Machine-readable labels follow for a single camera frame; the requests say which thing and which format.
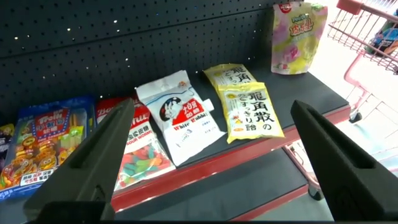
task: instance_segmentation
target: cart wheel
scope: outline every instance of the cart wheel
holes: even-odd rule
[[[362,114],[360,112],[356,113],[355,116],[349,117],[349,121],[351,124],[357,123],[358,121],[362,120]]]
[[[314,199],[316,201],[320,201],[320,200],[324,199],[322,192],[320,190],[316,189],[315,187],[312,187],[311,185],[308,186],[308,194],[309,194],[309,196],[311,196],[312,199]]]

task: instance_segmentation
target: candy bag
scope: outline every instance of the candy bag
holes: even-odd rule
[[[237,85],[242,83],[256,82],[256,79],[240,64],[221,64],[203,71],[216,89],[217,95],[220,97],[218,86],[220,85]]]
[[[309,2],[274,5],[271,71],[305,73],[317,52],[328,16],[327,6]]]
[[[398,16],[398,9],[394,11],[393,16]],[[391,21],[386,21],[379,32],[370,41],[370,45],[382,52],[390,55],[396,48],[398,48],[398,24]],[[382,57],[383,54],[373,50],[371,47],[365,46],[365,51],[369,54],[374,54]]]
[[[228,144],[235,139],[284,137],[265,84],[222,85],[219,91]]]
[[[34,193],[53,174],[90,133],[93,107],[92,98],[78,97],[19,111],[0,174],[0,201]]]
[[[137,94],[162,130],[176,166],[224,135],[185,70],[142,85]]]
[[[100,122],[125,98],[102,100],[97,105],[97,121]],[[149,123],[150,112],[133,97],[135,113],[131,123],[126,148],[121,161],[114,190],[126,188],[142,180],[151,179],[175,169]]]
[[[2,171],[2,168],[6,164],[7,150],[13,135],[14,135],[13,124],[7,124],[0,127],[0,172]]]

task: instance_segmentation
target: black pegboard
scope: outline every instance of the black pegboard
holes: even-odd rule
[[[24,106],[126,95],[177,70],[253,60],[271,42],[274,3],[3,1],[0,123]]]
[[[265,0],[53,0],[0,3],[0,57],[272,6]]]

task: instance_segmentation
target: yellow packaging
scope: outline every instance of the yellow packaging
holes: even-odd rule
[[[307,72],[327,17],[327,6],[316,3],[275,4],[271,72],[282,75]]]
[[[220,96],[218,90],[218,86],[220,85],[238,85],[256,82],[256,79],[242,64],[221,64],[206,69],[204,73],[216,89],[218,96]]]
[[[228,144],[235,139],[284,137],[265,84],[221,85],[218,89]]]

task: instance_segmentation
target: white rabbit candy bag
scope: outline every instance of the white rabbit candy bag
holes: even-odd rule
[[[138,87],[137,95],[162,130],[176,166],[225,134],[191,86],[185,70]]]

